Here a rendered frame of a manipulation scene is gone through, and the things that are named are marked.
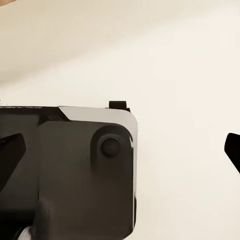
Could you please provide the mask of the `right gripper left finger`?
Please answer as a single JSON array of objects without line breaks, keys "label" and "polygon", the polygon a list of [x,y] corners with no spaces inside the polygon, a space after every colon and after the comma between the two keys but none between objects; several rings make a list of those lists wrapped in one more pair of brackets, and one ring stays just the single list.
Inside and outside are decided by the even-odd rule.
[{"label": "right gripper left finger", "polygon": [[22,133],[0,138],[0,193],[25,153],[26,144]]}]

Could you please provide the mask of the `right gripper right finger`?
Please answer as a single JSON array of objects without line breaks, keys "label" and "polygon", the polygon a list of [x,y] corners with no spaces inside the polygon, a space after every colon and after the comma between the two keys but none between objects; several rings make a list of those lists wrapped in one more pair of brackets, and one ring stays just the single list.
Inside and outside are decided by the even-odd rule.
[{"label": "right gripper right finger", "polygon": [[233,165],[240,173],[240,135],[235,133],[228,133],[224,151]]}]

